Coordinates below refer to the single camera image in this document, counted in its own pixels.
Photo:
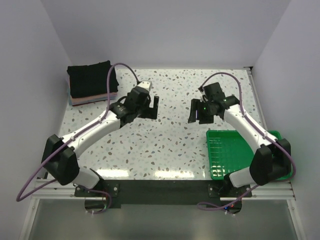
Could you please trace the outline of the black t shirt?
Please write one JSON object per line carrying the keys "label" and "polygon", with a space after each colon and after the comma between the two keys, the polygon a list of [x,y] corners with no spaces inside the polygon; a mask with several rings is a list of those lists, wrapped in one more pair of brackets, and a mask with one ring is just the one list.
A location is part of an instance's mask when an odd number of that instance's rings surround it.
{"label": "black t shirt", "polygon": [[68,66],[70,95],[77,99],[106,94],[110,68],[109,60],[92,65]]}

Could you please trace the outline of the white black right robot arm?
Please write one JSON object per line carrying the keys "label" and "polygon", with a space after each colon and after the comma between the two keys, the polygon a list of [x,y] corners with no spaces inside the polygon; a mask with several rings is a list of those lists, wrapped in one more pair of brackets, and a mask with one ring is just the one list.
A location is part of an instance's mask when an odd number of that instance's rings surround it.
{"label": "white black right robot arm", "polygon": [[211,124],[215,117],[220,117],[240,134],[253,152],[248,167],[224,176],[221,193],[233,197],[243,186],[264,186],[295,174],[289,141],[277,138],[260,126],[245,110],[241,96],[226,96],[218,82],[200,86],[199,91],[201,98],[191,100],[188,122]]}

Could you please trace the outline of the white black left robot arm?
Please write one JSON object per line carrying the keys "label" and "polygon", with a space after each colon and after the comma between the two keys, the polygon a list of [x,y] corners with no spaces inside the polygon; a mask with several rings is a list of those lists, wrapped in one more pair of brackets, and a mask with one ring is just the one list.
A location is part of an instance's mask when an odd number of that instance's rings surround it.
{"label": "white black left robot arm", "polygon": [[85,187],[92,196],[104,190],[102,177],[90,168],[80,167],[78,158],[104,136],[132,123],[136,118],[155,120],[159,97],[150,97],[152,83],[142,81],[125,96],[125,101],[112,103],[97,118],[80,129],[47,139],[41,165],[62,186],[76,184]]}

